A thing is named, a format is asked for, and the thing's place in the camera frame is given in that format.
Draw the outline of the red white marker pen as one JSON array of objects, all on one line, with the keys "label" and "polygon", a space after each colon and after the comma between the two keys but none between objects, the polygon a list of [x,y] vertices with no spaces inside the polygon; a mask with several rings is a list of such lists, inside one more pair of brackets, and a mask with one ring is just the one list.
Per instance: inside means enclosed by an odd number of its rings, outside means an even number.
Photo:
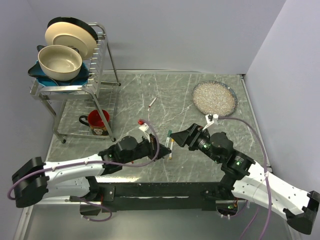
[{"label": "red white marker pen", "polygon": [[157,96],[151,101],[151,103],[148,105],[148,108],[151,108],[152,105],[155,103],[155,101],[157,100]]}]

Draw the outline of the green white marker pen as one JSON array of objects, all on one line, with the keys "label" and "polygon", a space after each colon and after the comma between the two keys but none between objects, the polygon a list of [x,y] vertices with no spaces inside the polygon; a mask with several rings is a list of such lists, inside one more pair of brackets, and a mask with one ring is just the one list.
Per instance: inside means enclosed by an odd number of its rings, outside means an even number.
[{"label": "green white marker pen", "polygon": [[165,141],[165,147],[169,148],[169,143],[171,142],[171,134],[169,135],[167,133],[166,141]]}]

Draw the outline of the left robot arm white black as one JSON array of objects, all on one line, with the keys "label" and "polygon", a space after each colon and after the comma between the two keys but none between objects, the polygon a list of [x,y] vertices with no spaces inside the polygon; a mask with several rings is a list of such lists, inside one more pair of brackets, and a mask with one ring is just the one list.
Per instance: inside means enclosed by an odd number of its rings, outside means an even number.
[{"label": "left robot arm white black", "polygon": [[60,196],[93,201],[100,193],[96,177],[113,174],[124,166],[139,168],[145,164],[134,164],[135,160],[147,157],[152,163],[170,153],[168,147],[150,134],[141,142],[125,136],[97,154],[74,160],[44,162],[41,157],[34,157],[12,175],[12,187],[7,197],[15,201],[17,208],[30,207],[43,199]]}]

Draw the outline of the yellow white marker pen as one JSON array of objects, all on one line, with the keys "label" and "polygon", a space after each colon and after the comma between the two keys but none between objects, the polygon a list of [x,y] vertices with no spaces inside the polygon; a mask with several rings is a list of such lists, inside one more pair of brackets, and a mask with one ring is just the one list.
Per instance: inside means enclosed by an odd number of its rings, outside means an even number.
[{"label": "yellow white marker pen", "polygon": [[169,153],[169,159],[171,160],[172,159],[172,157],[173,157],[173,146],[174,146],[174,139],[173,138],[171,138],[171,142],[170,142],[170,153]]}]

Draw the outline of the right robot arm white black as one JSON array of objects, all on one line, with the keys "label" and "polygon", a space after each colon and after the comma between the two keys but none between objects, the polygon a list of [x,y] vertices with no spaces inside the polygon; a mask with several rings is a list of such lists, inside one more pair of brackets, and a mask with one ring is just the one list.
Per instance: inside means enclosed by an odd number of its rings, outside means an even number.
[{"label": "right robot arm white black", "polygon": [[265,170],[257,161],[234,149],[225,132],[210,134],[194,123],[170,136],[180,147],[199,150],[221,165],[224,176],[218,192],[222,198],[234,196],[271,209],[296,231],[311,234],[320,205],[318,192],[299,189]]}]

